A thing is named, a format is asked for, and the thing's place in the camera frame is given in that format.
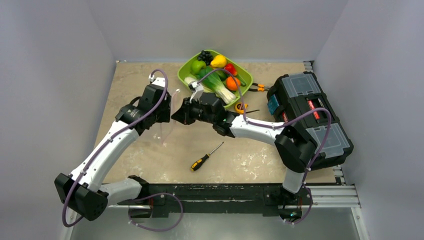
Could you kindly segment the clear zip bag pink dots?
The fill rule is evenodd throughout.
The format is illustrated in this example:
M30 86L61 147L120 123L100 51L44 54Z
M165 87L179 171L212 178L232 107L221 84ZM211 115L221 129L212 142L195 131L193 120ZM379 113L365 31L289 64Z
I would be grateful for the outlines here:
M177 104L180 103L182 94L180 88L172 89L170 92L170 115L174 114L177 111ZM170 135L174 130L176 121L170 119L169 122L165 123L155 123L149 130L146 130L143 134L146 135L146 139L153 141L155 144L161 144L166 146L168 140L170 140Z

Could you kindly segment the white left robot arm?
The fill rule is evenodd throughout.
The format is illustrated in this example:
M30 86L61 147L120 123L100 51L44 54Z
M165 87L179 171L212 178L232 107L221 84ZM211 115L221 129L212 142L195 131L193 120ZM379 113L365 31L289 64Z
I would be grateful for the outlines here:
M138 205L146 203L149 191L133 177L104 184L103 181L122 153L142 133L155 123L168 123L171 116L172 97L167 83L148 84L141 96L123 106L104 138L93 152L70 174L60 173L54 180L59 198L63 203L62 222L71 209L80 218L93 221L109 205L132 200Z

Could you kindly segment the orange persimmon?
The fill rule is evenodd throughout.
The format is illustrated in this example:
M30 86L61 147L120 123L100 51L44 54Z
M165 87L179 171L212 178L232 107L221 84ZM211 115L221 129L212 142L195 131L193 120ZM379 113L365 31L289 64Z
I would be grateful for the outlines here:
M232 91L232 92L236 92L238 91L238 87L241 86L241 81L238 78L235 78L235 80L229 76L226 80L225 80L225 86L228 90Z

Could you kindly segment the green plastic tray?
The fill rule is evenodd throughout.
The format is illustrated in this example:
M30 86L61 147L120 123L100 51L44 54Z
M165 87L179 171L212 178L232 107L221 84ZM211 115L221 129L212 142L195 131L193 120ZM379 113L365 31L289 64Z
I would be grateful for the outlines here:
M220 54L219 52L217 52L217 51L215 51L215 50L212 50L212 49L206 49L206 51L210 51L211 52L211 54L213 55L213 57L215 57L216 55L222 55L222 54ZM189 86L188 84L186 84L186 83L184 83L184 78L185 77L187 77L189 74L192 74L191 73L191 64L192 64L192 62L194 61L194 60L197 60L197 56L199 55L200 53L198 53L197 55L195 55L195 56L193 56L190 60L188 60L179 70L178 70L178 72L177 72L177 77L178 77L178 79L183 83L183 84L185 84L187 87ZM228 105L226 105L225 103L224 103L224 107L226 108L226 109L228 109L230 106L232 106L234 103L236 103L237 101L239 101L240 100L240 96L241 95L244 95L246 92L248 92L248 89L251 87L251 85L252 85L252 83L253 83L253 77L252 77L252 75L249 73L249 72L247 72L244 68L242 68L242 67L240 67L238 64L236 64L234 61L232 61L232 60L230 60L229 58L226 58L227 59L227 64L228 63L231 63L231 64L233 64L234 65L234 67L236 68L236 70L237 70L237 73L238 73L238 75L240 75L240 76L242 76L243 77L243 79L245 80L245 82L246 82L246 86L240 86L240 91L231 91L233 94L235 94L235 96L236 96L236 100L233 102L233 103L230 103L230 104L228 104Z

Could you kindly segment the red bell pepper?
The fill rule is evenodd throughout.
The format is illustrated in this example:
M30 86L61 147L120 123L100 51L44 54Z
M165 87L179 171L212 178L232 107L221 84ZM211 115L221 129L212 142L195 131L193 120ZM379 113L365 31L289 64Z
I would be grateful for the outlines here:
M235 66L232 63L227 63L224 66L224 69L227 70L228 72L230 72L233 76L238 75L237 69L235 68Z

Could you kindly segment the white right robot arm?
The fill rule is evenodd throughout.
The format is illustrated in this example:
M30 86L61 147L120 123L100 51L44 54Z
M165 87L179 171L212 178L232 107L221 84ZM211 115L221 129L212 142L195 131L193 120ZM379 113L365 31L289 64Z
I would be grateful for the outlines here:
M280 196L288 204L300 198L308 163L318 144L299 122L284 125L245 118L226 110L223 101L212 93L204 93L198 100L184 98L171 119L183 125L196 121L209 123L221 136L246 138L274 146L286 167Z

